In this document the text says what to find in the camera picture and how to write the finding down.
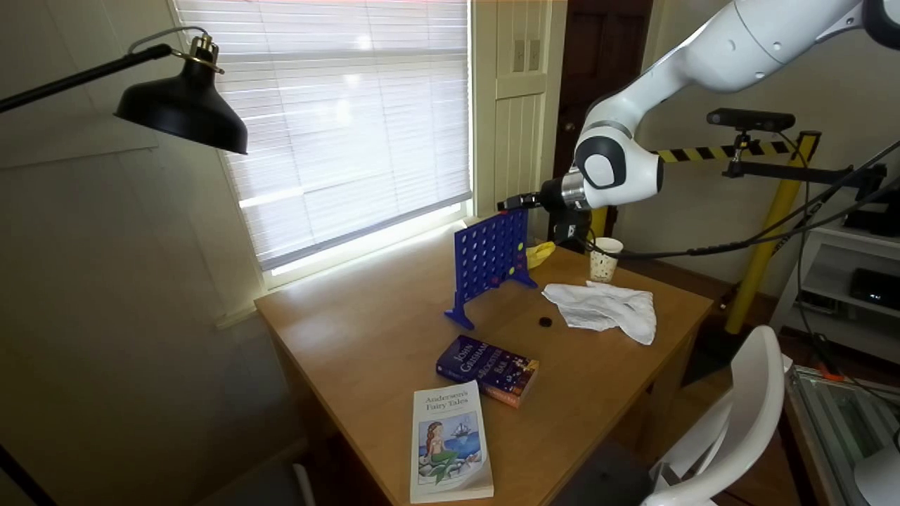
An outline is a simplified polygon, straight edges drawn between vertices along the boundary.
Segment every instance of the window blinds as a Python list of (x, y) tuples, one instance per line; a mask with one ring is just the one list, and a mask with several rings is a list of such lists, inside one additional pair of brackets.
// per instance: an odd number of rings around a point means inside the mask
[(175, 0), (249, 131), (226, 154), (270, 270), (471, 198), (466, 0)]

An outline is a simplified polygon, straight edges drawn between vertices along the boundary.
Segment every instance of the andersen's fairy tales book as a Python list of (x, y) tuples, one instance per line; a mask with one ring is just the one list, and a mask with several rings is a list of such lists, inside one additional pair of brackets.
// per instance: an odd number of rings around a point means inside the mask
[(415, 392), (409, 501), (460, 501), (493, 495), (477, 383)]

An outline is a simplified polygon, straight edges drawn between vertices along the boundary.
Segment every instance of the yellow and black tape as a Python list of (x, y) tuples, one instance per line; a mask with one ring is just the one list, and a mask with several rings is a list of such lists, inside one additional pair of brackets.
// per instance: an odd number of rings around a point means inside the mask
[[(743, 156), (786, 155), (793, 150), (784, 141), (760, 142), (755, 140), (743, 151)], [(734, 158), (734, 146), (705, 146), (702, 148), (660, 149), (656, 153), (666, 163), (718, 160)]]

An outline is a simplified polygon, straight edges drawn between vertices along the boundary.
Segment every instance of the book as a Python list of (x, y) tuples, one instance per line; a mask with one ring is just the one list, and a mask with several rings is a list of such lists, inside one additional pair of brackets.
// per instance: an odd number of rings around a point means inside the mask
[(485, 395), (518, 408), (534, 384), (539, 366), (537, 360), (459, 336), (437, 360), (436, 369), (457, 383), (474, 380)]
[(411, 463), (414, 504), (493, 497), (477, 383), (413, 394)]

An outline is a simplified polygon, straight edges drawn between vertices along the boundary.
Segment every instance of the towel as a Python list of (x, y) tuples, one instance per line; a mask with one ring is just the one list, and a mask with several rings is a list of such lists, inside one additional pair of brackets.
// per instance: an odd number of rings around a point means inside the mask
[(544, 297), (559, 307), (570, 327), (598, 332), (620, 327), (628, 337), (648, 346), (656, 336), (650, 292), (588, 281), (587, 286), (549, 284)]

